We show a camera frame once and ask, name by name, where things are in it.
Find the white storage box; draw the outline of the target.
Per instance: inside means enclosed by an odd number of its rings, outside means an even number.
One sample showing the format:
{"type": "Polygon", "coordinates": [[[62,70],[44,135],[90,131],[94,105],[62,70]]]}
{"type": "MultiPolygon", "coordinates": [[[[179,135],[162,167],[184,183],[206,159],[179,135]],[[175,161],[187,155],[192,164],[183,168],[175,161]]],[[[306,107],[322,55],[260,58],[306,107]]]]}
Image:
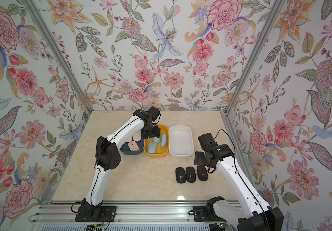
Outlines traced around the white storage box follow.
{"type": "Polygon", "coordinates": [[[190,127],[175,125],[169,128],[169,152],[175,159],[190,158],[194,154],[194,141],[190,127]]]}

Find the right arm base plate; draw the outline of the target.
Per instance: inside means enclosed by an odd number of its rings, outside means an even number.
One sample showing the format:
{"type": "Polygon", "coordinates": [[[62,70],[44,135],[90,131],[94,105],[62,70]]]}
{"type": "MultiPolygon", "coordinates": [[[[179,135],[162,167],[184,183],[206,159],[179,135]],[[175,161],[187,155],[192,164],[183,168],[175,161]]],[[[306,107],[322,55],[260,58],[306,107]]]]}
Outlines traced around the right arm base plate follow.
{"type": "Polygon", "coordinates": [[[194,221],[227,221],[235,222],[235,207],[222,196],[207,200],[204,206],[193,206],[188,215],[194,217],[194,221]]]}

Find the aluminium front rail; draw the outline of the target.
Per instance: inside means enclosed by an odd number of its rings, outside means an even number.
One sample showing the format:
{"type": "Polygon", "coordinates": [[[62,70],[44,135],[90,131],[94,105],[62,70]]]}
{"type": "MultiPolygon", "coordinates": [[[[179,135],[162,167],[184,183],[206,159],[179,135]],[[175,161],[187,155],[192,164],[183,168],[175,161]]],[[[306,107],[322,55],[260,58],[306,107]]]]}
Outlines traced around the aluminium front rail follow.
{"type": "MultiPolygon", "coordinates": [[[[233,206],[240,208],[238,201],[227,200],[233,206]]],[[[115,202],[105,201],[103,206],[116,206],[117,211],[113,222],[75,222],[79,203],[61,202],[52,205],[40,206],[36,214],[29,217],[32,224],[59,224],[82,223],[94,225],[107,225],[115,223],[159,223],[177,224],[185,222],[219,223],[226,221],[194,221],[194,217],[188,215],[193,206],[204,206],[207,201],[154,201],[154,202],[115,202]]]]}

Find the left aluminium corner post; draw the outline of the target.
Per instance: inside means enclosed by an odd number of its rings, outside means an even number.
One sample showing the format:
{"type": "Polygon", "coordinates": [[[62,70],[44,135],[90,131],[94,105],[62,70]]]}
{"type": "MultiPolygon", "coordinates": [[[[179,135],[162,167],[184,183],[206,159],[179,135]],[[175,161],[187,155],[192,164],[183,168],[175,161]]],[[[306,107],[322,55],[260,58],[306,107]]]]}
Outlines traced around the left aluminium corner post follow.
{"type": "Polygon", "coordinates": [[[72,72],[69,64],[65,60],[61,49],[59,48],[59,45],[57,44],[52,33],[50,32],[44,18],[40,14],[39,9],[35,5],[34,1],[22,0],[22,4],[26,8],[27,12],[30,13],[32,20],[37,24],[38,30],[41,32],[42,37],[47,42],[48,46],[51,48],[57,63],[66,74],[66,77],[68,78],[71,86],[76,92],[80,102],[82,103],[83,108],[89,113],[89,115],[91,115],[91,113],[93,112],[92,106],[90,106],[89,101],[85,97],[83,90],[81,89],[77,79],[75,78],[75,75],[72,72]]]}

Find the light blue mouse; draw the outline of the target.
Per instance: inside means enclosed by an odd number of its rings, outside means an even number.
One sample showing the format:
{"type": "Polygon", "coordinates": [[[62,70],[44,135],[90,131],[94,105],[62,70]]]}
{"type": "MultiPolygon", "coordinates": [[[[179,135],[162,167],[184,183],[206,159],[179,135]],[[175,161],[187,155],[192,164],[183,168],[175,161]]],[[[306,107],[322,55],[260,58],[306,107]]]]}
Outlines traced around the light blue mouse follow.
{"type": "Polygon", "coordinates": [[[148,144],[148,153],[149,154],[156,154],[156,149],[157,149],[157,143],[156,142],[150,142],[148,144]]]}
{"type": "Polygon", "coordinates": [[[154,137],[154,138],[152,138],[152,142],[160,143],[160,142],[161,142],[161,139],[160,139],[160,138],[157,138],[157,137],[154,137]]]}
{"type": "Polygon", "coordinates": [[[162,134],[162,137],[161,137],[161,148],[164,148],[164,147],[166,147],[166,145],[167,145],[167,135],[166,134],[162,134]]]}

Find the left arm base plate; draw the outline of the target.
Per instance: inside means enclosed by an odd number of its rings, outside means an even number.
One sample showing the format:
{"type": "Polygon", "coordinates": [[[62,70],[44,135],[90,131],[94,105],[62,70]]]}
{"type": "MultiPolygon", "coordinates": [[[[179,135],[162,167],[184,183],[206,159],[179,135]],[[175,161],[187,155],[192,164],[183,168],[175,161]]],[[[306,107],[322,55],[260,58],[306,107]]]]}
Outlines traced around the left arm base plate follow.
{"type": "Polygon", "coordinates": [[[75,222],[113,222],[116,211],[116,206],[103,206],[102,203],[93,206],[84,198],[75,212],[75,222]]]}

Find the pink mouse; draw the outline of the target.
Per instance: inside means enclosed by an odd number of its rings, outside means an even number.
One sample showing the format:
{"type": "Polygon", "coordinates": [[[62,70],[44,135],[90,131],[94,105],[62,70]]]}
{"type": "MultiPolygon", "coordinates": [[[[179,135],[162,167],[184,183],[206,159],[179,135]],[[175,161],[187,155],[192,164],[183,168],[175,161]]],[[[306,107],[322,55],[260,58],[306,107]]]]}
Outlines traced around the pink mouse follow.
{"type": "Polygon", "coordinates": [[[129,147],[129,150],[130,150],[131,152],[138,152],[138,151],[140,151],[140,148],[139,148],[139,146],[137,145],[137,142],[135,142],[135,141],[131,141],[131,142],[129,142],[129,143],[128,143],[128,147],[129,147]]]}
{"type": "Polygon", "coordinates": [[[142,139],[142,131],[138,130],[134,135],[133,135],[133,141],[135,142],[140,142],[142,139]]]}
{"type": "Polygon", "coordinates": [[[129,138],[126,140],[126,142],[131,142],[131,141],[133,141],[133,136],[129,137],[129,138]]]}

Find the yellow storage box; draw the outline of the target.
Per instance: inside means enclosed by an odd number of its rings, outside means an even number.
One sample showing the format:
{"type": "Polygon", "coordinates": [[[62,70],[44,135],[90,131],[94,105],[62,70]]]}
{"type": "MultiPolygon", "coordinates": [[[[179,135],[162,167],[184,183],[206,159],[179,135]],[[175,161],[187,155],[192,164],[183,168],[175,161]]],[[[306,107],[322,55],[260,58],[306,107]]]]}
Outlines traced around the yellow storage box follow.
{"type": "Polygon", "coordinates": [[[160,143],[157,144],[156,154],[149,154],[149,153],[147,152],[147,151],[148,151],[148,144],[149,144],[150,142],[152,142],[152,138],[150,138],[150,139],[146,139],[146,140],[144,141],[144,148],[143,148],[143,150],[144,150],[144,152],[146,153],[146,155],[147,155],[148,157],[153,157],[153,158],[164,157],[164,156],[166,156],[167,152],[169,151],[169,140],[168,140],[169,130],[168,130],[168,128],[167,128],[166,126],[164,126],[164,125],[159,125],[159,128],[161,129],[161,136],[160,136],[160,139],[161,139],[163,133],[167,135],[167,145],[166,145],[166,147],[161,148],[161,147],[160,147],[160,146],[161,146],[161,142],[160,142],[160,143]]]}

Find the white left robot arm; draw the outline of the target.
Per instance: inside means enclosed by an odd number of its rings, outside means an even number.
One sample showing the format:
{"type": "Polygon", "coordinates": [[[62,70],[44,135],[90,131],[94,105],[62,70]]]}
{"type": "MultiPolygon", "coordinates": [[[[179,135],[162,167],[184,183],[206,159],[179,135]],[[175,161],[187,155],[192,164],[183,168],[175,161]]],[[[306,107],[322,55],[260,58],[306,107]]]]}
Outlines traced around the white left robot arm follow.
{"type": "Polygon", "coordinates": [[[161,130],[155,121],[160,117],[161,113],[155,107],[151,107],[147,111],[138,109],[118,130],[107,137],[100,136],[97,139],[95,175],[87,196],[81,202],[81,213],[93,220],[98,219],[101,215],[100,209],[103,202],[106,174],[120,164],[120,148],[137,132],[140,132],[142,138],[159,138],[161,130]]]}

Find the right aluminium corner post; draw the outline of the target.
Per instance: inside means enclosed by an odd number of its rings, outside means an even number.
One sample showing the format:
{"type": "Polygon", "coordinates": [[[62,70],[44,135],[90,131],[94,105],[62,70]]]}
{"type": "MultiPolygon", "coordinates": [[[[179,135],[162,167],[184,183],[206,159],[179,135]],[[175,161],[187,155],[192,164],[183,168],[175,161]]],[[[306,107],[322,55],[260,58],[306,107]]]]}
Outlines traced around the right aluminium corner post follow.
{"type": "Polygon", "coordinates": [[[223,114],[224,116],[228,116],[233,111],[234,105],[238,100],[239,94],[240,94],[241,90],[243,89],[243,86],[244,86],[246,80],[248,79],[249,74],[250,74],[251,70],[253,69],[253,67],[266,43],[266,39],[267,39],[271,29],[273,28],[275,20],[278,17],[284,3],[285,3],[285,1],[282,1],[282,0],[274,1],[273,6],[271,7],[270,11],[268,12],[268,17],[261,30],[261,35],[259,36],[259,38],[254,46],[253,51],[247,60],[246,66],[243,69],[241,77],[239,78],[238,85],[235,87],[235,91],[233,93],[232,99],[224,111],[224,114],[223,114]]]}

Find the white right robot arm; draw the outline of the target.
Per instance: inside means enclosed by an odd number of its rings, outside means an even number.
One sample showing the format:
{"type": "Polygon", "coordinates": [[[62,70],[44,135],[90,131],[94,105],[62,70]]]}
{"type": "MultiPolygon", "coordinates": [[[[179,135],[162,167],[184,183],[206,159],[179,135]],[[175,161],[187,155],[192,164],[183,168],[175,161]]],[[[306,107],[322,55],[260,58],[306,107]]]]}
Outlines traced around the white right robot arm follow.
{"type": "Polygon", "coordinates": [[[195,164],[218,170],[236,195],[240,208],[226,199],[211,198],[205,205],[206,217],[211,221],[226,221],[236,231],[280,231],[284,215],[272,207],[254,188],[241,171],[235,154],[226,144],[206,148],[195,153],[195,164]]]}

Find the dark teal storage box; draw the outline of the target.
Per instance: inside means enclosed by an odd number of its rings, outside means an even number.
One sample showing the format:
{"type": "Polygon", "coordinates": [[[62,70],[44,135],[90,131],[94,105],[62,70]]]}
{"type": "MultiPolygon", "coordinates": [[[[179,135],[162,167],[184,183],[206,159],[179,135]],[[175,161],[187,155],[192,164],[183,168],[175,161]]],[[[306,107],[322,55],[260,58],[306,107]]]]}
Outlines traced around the dark teal storage box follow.
{"type": "Polygon", "coordinates": [[[139,155],[143,152],[144,138],[142,131],[138,130],[131,135],[120,148],[120,151],[125,155],[139,155]]]}

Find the black mouse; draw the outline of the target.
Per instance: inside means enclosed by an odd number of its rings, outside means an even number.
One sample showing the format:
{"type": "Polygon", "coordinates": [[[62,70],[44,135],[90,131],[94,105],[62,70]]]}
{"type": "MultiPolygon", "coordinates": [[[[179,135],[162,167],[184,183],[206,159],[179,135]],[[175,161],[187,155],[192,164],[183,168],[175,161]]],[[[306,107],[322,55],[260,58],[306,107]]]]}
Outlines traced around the black mouse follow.
{"type": "Polygon", "coordinates": [[[187,167],[186,172],[186,181],[189,183],[194,183],[196,181],[196,171],[194,167],[187,167]]]}
{"type": "Polygon", "coordinates": [[[197,166],[197,177],[200,181],[205,182],[208,180],[208,173],[205,166],[197,166]]]}
{"type": "Polygon", "coordinates": [[[186,172],[182,167],[177,167],[175,169],[176,181],[177,183],[185,183],[186,182],[186,172]]]}

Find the aluminium corner post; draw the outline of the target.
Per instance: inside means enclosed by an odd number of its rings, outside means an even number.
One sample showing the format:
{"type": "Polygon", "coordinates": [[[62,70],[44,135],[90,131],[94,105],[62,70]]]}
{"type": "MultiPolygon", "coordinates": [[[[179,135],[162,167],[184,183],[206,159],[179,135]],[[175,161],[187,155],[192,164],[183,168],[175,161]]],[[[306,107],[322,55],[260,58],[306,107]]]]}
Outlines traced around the aluminium corner post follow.
{"type": "Polygon", "coordinates": [[[83,90],[81,89],[77,79],[75,78],[75,75],[72,72],[69,64],[65,60],[61,49],[59,48],[59,45],[57,44],[52,33],[50,32],[44,18],[40,14],[39,9],[35,5],[34,1],[22,0],[22,4],[26,8],[27,12],[30,13],[32,20],[37,24],[38,30],[41,32],[42,37],[47,42],[48,46],[51,48],[57,63],[66,74],[66,77],[68,78],[71,86],[76,92],[80,102],[82,103],[83,108],[89,113],[89,115],[91,115],[91,113],[93,112],[92,106],[90,106],[89,101],[85,97],[83,90]]]}
{"type": "Polygon", "coordinates": [[[243,69],[241,77],[239,78],[238,85],[235,87],[235,91],[233,93],[232,99],[224,111],[224,114],[223,114],[224,116],[228,116],[233,111],[234,105],[238,100],[239,94],[240,94],[241,90],[243,89],[243,86],[244,86],[246,80],[248,79],[249,74],[250,74],[251,70],[253,69],[253,67],[266,43],[266,39],[267,39],[271,29],[273,28],[275,20],[278,17],[284,3],[285,3],[285,1],[282,1],[282,0],[274,1],[273,6],[271,7],[270,11],[268,12],[268,17],[261,30],[261,35],[259,36],[259,38],[254,46],[253,51],[247,60],[246,66],[243,69]]]}

